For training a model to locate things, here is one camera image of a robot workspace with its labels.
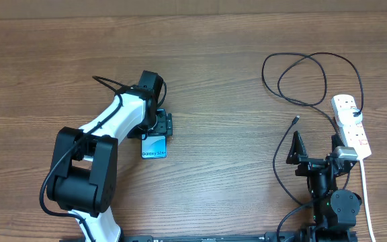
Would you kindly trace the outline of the Samsung Galaxy smartphone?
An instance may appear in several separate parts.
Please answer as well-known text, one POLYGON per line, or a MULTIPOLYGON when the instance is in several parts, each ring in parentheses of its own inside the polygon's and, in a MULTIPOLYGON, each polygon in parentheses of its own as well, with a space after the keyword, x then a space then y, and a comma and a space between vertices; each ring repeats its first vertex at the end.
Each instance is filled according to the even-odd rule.
POLYGON ((162 159, 167 156, 167 139, 165 136, 148 136, 141 140, 143 159, 162 159))

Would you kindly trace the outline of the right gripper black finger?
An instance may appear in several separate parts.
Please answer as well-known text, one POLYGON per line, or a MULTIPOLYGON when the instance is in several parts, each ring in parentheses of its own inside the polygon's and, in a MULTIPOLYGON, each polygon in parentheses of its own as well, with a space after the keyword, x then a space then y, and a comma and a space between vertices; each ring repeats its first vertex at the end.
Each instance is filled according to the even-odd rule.
POLYGON ((331 145, 332 145, 331 147, 332 150, 335 150, 337 147, 345 146, 338 134, 334 134, 331 136, 331 145))
POLYGON ((306 147, 302 137, 298 131, 294 132, 292 144, 286 159, 286 163, 290 165, 298 165, 307 158, 306 147))

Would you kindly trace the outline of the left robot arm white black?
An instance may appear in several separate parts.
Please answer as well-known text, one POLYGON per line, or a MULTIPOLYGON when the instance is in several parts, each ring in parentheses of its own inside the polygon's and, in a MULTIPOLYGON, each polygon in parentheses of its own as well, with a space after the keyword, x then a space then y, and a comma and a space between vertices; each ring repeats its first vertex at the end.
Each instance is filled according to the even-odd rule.
POLYGON ((123 241, 111 209, 118 147, 126 138, 137 138, 143 159, 167 156, 167 139, 173 134, 172 115, 161 107, 167 84, 151 71, 143 71, 136 85, 99 76, 94 80, 113 91, 114 99, 89 123, 58 132, 39 202, 46 214, 74 218, 82 241, 123 241))

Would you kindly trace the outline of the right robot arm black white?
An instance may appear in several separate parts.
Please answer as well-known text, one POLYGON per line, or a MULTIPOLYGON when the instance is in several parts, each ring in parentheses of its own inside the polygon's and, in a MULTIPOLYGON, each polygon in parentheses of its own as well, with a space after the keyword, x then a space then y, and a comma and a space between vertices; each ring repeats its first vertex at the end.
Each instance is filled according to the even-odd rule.
POLYGON ((331 140, 331 153, 322 159, 310 158, 300 133, 294 132, 286 163, 297 166, 296 176, 307 178, 311 201, 300 209, 311 207, 314 222, 301 226, 294 233, 293 241, 357 241, 350 228, 356 225, 362 199, 356 193, 339 189, 336 179, 350 173, 358 155, 336 134, 331 140))

